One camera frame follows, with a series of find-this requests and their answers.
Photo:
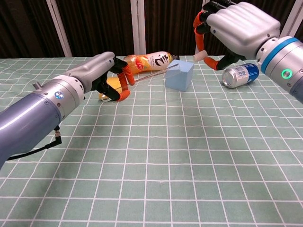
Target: plastic bottle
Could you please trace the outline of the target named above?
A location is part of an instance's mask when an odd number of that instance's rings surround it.
[[[165,51],[143,55],[128,55],[124,57],[133,74],[143,71],[157,71],[164,70],[173,60],[180,60],[179,56],[171,55]]]

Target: black cable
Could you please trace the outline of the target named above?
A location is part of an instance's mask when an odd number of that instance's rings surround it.
[[[55,141],[53,141],[53,142],[51,142],[49,144],[46,144],[42,148],[39,148],[39,149],[36,149],[36,150],[32,150],[32,151],[27,152],[25,154],[15,155],[15,156],[9,157],[8,161],[19,159],[19,158],[26,157],[26,156],[29,156],[29,155],[33,155],[33,154],[38,153],[39,151],[42,151],[44,149],[49,149],[49,148],[52,148],[52,147],[57,146],[59,144],[62,144],[62,139],[61,139],[61,136],[60,136],[59,129],[60,129],[59,126],[56,126],[56,128],[54,129],[54,131],[55,131]]]

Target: foam block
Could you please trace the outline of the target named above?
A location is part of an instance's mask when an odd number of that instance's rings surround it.
[[[175,64],[179,64],[179,66],[166,71],[164,76],[165,87],[186,91],[193,77],[194,64],[187,61],[173,60],[168,67]]]

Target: green grid tablecloth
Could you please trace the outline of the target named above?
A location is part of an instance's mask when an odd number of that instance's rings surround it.
[[[0,110],[85,59],[0,60]],[[87,94],[62,145],[0,170],[0,226],[303,226],[303,106],[263,74],[221,75],[199,62],[187,92]]]

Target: soda can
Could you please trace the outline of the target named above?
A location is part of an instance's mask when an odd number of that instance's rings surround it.
[[[239,87],[254,81],[259,75],[259,69],[254,64],[244,64],[223,72],[223,84],[228,88]]]

